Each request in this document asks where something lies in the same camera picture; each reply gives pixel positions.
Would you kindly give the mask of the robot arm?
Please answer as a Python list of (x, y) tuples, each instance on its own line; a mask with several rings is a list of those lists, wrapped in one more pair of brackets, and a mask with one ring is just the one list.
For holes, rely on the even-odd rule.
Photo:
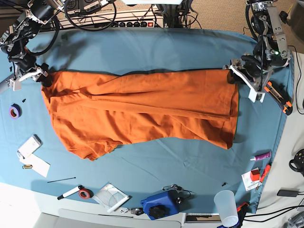
[(247, 25), (257, 44), (252, 54), (244, 54), (223, 66), (231, 72), (231, 83), (241, 79), (249, 87), (248, 98), (253, 103), (264, 101), (264, 88), (273, 71), (288, 66), (291, 58), (281, 18), (273, 3), (272, 0), (246, 1)]
[[(0, 92), (20, 90), (22, 82), (28, 78), (41, 83), (44, 87), (52, 85), (52, 77), (48, 72), (48, 65), (36, 63), (37, 57), (50, 50), (56, 41), (60, 24), (57, 14), (62, 11), (64, 2), (61, 0), (31, 0), (28, 9), (18, 17), (16, 22), (0, 37), (0, 49), (8, 55), (8, 61), (13, 64), (13, 73), (0, 83)], [(31, 52), (27, 47), (48, 23), (54, 23), (55, 33), (50, 44), (40, 52)]]

